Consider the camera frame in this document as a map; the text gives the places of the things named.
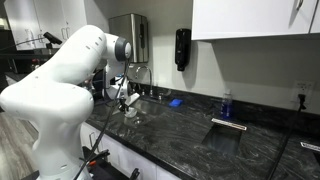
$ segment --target black cable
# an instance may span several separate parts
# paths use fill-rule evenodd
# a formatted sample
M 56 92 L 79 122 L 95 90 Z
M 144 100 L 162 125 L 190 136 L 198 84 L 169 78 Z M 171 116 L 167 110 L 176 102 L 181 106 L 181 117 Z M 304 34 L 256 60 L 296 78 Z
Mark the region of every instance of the black cable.
M 129 65 L 130 65 L 130 61 L 129 61 L 129 59 L 127 59 L 126 62 L 125 62 L 125 69 L 124 69 L 124 76 L 125 76 L 125 77 L 127 76 L 128 69 L 129 69 Z M 99 145 L 99 143 L 100 143 L 100 141 L 101 141 L 101 139 L 102 139 L 102 136 L 103 136 L 103 134 L 104 134 L 104 131 L 105 131 L 106 128 L 107 128 L 107 125 L 108 125 L 109 119 L 110 119 L 110 117 L 111 117 L 111 114 L 113 113 L 114 108 L 116 107 L 117 97 L 118 97 L 118 95 L 119 95 L 119 93 L 120 93 L 121 87 L 122 87 L 123 84 L 124 84 L 124 80 L 125 80 L 125 78 L 123 78 L 122 81 L 121 81 L 121 84 L 120 84 L 120 86 L 119 86 L 119 88 L 118 88 L 118 91 L 117 91 L 117 93 L 116 93 L 116 95 L 115 95 L 115 97 L 114 97 L 114 99 L 113 99 L 113 106 L 111 106 L 111 111 L 109 111 L 109 114 L 108 114 L 107 119 L 106 119 L 106 121 L 105 121 L 105 123 L 104 123 L 104 125 L 103 125 L 103 127 L 102 127 L 102 130 L 101 130 L 99 136 L 98 136 L 98 139 L 96 140 L 96 142 L 94 143 L 94 145 L 93 145 L 93 147 L 92 147 L 92 149 L 91 149 L 90 155 L 89 155 L 88 158 L 86 158 L 86 160 L 83 162 L 83 164 L 82 164 L 81 167 L 80 167 L 79 172 L 76 174 L 76 176 L 73 178 L 73 180 L 77 180 L 77 178 L 78 178 L 79 175 L 81 174 L 82 170 L 86 167 L 88 161 L 89 161 L 90 159 L 92 159 L 92 157 L 95 155 L 94 151 L 97 149 L 97 147 L 98 147 L 98 145 Z
M 284 150 L 286 149 L 286 146 L 287 146 L 287 144 L 288 144 L 289 138 L 290 138 L 290 136 L 291 136 L 291 134 L 292 134 L 294 125 L 295 125 L 296 121 L 299 119 L 299 115 L 300 115 L 300 113 L 301 113 L 301 110 L 306 109 L 306 107 L 303 105 L 306 96 L 305 96 L 305 95 L 302 95 L 302 94 L 299 94 L 298 97 L 299 97 L 299 99 L 300 99 L 299 109 L 298 109 L 298 111 L 297 111 L 297 113 L 296 113 L 295 118 L 293 119 L 293 121 L 292 121 L 292 123 L 291 123 L 291 125 L 290 125 L 290 128 L 289 128 L 289 131 L 288 131 L 287 135 L 286 135 L 285 138 L 284 138 L 284 141 L 283 141 L 282 146 L 281 146 L 281 148 L 280 148 L 280 151 L 279 151 L 279 153 L 278 153 L 277 159 L 276 159 L 275 162 L 273 163 L 273 166 L 272 166 L 272 168 L 271 168 L 271 170 L 270 170 L 270 173 L 269 173 L 269 176 L 268 176 L 268 180 L 271 180 L 271 178 L 273 177 L 274 172 L 276 171 L 276 169 L 277 169 L 277 167 L 278 167 L 278 164 L 279 164 L 279 162 L 280 162 L 280 159 L 281 159 L 281 157 L 282 157 L 282 155 L 283 155 Z
M 28 42 L 31 42 L 31 41 L 37 41 L 37 40 L 41 40 L 41 39 L 45 39 L 45 38 L 38 38 L 38 39 L 31 39 L 31 40 L 28 40 L 28 41 L 24 41 L 24 42 L 21 42 L 21 43 L 15 44 L 15 45 L 11 45 L 11 46 L 8 46 L 8 47 L 5 47 L 5 48 L 2 48 L 2 49 L 0 49 L 0 51 L 6 50 L 6 49 L 9 49 L 9 48 L 12 48 L 12 47 L 19 46 L 20 44 L 28 43 Z

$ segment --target black dispenser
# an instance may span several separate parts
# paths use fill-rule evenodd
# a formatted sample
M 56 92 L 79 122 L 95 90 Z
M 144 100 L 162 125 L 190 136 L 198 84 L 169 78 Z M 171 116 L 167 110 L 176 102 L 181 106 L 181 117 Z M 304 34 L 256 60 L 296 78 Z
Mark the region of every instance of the black dispenser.
M 178 29 L 176 31 L 176 52 L 175 62 L 178 66 L 178 71 L 184 71 L 189 63 L 191 49 L 191 30 Z

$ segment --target blue sponge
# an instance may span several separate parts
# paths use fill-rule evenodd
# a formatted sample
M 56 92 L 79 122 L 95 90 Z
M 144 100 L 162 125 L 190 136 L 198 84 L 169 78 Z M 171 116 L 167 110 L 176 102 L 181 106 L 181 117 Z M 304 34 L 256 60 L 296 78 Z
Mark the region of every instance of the blue sponge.
M 181 99 L 174 99 L 171 101 L 171 103 L 169 104 L 169 106 L 171 107 L 178 107 L 181 105 L 181 103 L 183 102 L 183 100 Z

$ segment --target white cabinet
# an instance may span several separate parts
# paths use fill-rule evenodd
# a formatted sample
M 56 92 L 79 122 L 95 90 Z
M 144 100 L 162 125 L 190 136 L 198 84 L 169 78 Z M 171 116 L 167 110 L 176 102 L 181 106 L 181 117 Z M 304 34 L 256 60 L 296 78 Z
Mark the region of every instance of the white cabinet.
M 89 145 L 88 135 L 92 132 L 100 133 L 94 127 L 83 123 L 81 128 L 82 145 Z M 124 175 L 130 177 L 135 168 L 139 169 L 138 180 L 178 180 L 179 178 L 168 171 L 158 167 L 153 162 L 122 145 L 113 138 L 104 135 L 102 138 L 103 149 L 109 149 L 110 155 L 108 161 L 113 167 L 118 169 Z
M 317 0 L 194 0 L 192 39 L 307 34 L 316 3 Z
M 61 2 L 67 24 L 66 36 L 69 38 L 87 24 L 84 0 L 61 0 Z
M 81 126 L 81 131 L 80 131 L 80 138 L 81 138 L 81 145 L 86 146 L 89 149 L 91 149 L 96 142 L 98 136 L 99 136 L 99 131 L 95 129 L 94 127 L 88 125 L 87 123 L 83 123 Z M 100 142 L 98 148 L 96 149 L 95 153 L 99 153 L 103 151 L 103 144 Z
M 12 84 L 17 83 L 17 81 L 15 81 L 14 79 L 12 79 L 9 76 L 6 76 L 6 80 L 7 80 L 7 83 L 8 83 L 9 86 L 12 85 Z
M 320 2 L 318 3 L 318 7 L 315 12 L 311 33 L 320 33 Z
M 103 0 L 6 0 L 5 8 L 16 44 L 50 32 L 63 43 L 81 27 L 92 24 L 109 32 L 108 3 Z M 18 50 L 45 48 L 43 39 L 17 46 Z
M 16 44 L 38 38 L 40 29 L 33 0 L 6 0 L 4 6 Z M 40 41 L 32 41 L 18 45 L 17 50 L 43 47 Z
M 66 28 L 67 24 L 64 18 L 62 3 L 60 0 L 33 0 L 35 10 L 38 17 L 40 36 L 46 32 L 59 38 L 63 43 L 67 39 Z M 42 43 L 49 43 L 47 39 L 42 40 Z M 53 48 L 59 48 L 63 45 L 54 44 Z
M 135 168 L 139 169 L 139 180 L 156 179 L 157 165 L 125 146 L 119 148 L 120 171 L 130 177 Z
M 157 166 L 157 180 L 179 180 L 177 176 Z

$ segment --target paper towel dispenser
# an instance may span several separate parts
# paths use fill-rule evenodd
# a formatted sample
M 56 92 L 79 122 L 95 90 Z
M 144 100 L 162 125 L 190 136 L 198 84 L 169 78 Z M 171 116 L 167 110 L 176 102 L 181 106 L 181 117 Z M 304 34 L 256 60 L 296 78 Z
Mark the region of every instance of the paper towel dispenser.
M 110 33 L 126 38 L 132 46 L 131 63 L 149 61 L 148 21 L 138 14 L 127 14 L 109 19 Z

